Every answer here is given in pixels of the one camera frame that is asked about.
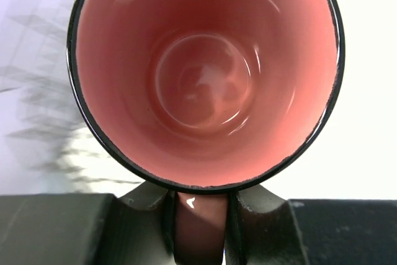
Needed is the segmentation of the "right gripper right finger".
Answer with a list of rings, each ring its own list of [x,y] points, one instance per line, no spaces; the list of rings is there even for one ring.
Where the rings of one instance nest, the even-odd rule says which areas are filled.
[[[396,264],[396,201],[232,192],[227,264]]]

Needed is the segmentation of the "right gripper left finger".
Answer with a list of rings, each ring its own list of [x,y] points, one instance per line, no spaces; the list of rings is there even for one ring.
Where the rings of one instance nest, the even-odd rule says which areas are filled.
[[[1,263],[173,264],[174,194],[145,182],[113,194],[1,197]]]

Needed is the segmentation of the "pink patterned mug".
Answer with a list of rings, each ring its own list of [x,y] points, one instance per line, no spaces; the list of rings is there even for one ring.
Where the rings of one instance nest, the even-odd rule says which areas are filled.
[[[343,33],[336,0],[74,0],[76,103],[111,157],[176,192],[177,264],[221,264],[228,194],[318,136]]]

